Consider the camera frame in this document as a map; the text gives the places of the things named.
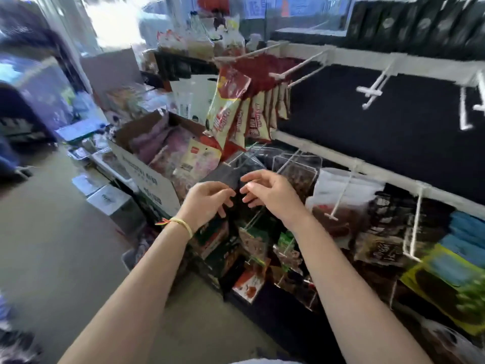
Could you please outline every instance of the barcode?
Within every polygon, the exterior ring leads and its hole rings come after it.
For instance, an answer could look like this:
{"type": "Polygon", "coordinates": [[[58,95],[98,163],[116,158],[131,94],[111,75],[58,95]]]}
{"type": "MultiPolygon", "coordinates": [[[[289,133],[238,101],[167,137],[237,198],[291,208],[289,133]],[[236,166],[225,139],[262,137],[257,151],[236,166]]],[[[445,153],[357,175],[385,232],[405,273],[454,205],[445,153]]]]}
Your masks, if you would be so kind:
{"type": "Polygon", "coordinates": [[[181,168],[182,170],[185,170],[185,171],[192,171],[193,166],[188,165],[188,164],[181,164],[181,165],[180,165],[180,168],[181,168]]]}

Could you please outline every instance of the bracelet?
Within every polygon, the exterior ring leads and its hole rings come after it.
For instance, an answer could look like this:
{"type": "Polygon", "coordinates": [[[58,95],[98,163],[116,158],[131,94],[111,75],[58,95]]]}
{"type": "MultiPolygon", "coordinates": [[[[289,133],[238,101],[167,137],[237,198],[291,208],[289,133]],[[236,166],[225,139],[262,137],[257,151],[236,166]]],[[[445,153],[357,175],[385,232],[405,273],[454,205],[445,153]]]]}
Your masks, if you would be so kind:
{"type": "Polygon", "coordinates": [[[189,224],[185,222],[184,220],[181,220],[180,218],[175,218],[172,217],[170,220],[167,220],[166,218],[162,218],[160,222],[157,222],[155,225],[158,226],[163,226],[168,224],[169,222],[177,222],[179,225],[182,225],[185,227],[185,229],[189,232],[190,239],[193,237],[193,232],[192,229],[190,228],[189,224]]]}

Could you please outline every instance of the gray floor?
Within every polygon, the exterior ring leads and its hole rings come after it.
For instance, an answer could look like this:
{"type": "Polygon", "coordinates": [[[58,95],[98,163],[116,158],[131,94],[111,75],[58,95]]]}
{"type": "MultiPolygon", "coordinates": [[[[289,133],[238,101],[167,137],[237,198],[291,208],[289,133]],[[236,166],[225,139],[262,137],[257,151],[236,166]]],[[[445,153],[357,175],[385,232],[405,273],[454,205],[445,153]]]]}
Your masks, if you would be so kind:
{"type": "MultiPolygon", "coordinates": [[[[126,276],[127,248],[71,184],[76,168],[61,150],[38,158],[34,176],[0,192],[0,290],[14,324],[32,330],[55,363],[126,276]]],[[[169,300],[151,363],[223,364],[278,348],[199,277],[169,300]]]]}

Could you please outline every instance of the person's right hand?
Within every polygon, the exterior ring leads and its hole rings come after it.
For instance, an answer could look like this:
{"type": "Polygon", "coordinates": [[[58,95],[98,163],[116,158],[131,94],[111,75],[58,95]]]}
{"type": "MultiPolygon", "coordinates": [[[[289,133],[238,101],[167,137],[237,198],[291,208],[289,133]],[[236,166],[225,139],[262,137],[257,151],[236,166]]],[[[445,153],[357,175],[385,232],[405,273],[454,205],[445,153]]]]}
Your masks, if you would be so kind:
{"type": "Polygon", "coordinates": [[[257,170],[242,176],[241,181],[248,182],[240,189],[241,194],[246,194],[242,201],[249,208],[266,206],[290,231],[299,218],[309,214],[291,184],[281,175],[257,170]]]}

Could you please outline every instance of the person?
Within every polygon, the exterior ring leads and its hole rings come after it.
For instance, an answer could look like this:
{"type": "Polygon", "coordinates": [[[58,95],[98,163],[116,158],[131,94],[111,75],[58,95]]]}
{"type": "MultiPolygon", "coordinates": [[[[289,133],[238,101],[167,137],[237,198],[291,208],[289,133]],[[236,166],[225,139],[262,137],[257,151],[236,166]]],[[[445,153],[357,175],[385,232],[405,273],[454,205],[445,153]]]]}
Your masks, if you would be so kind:
{"type": "MultiPolygon", "coordinates": [[[[295,236],[348,364],[431,363],[284,177],[258,170],[242,176],[241,181],[246,183],[240,189],[243,202],[250,208],[266,206],[295,236]]],[[[232,207],[234,195],[233,189],[219,182],[194,186],[177,213],[176,219],[182,222],[170,222],[164,228],[59,363],[146,362],[191,231],[216,213],[225,217],[223,205],[232,207]]]]}

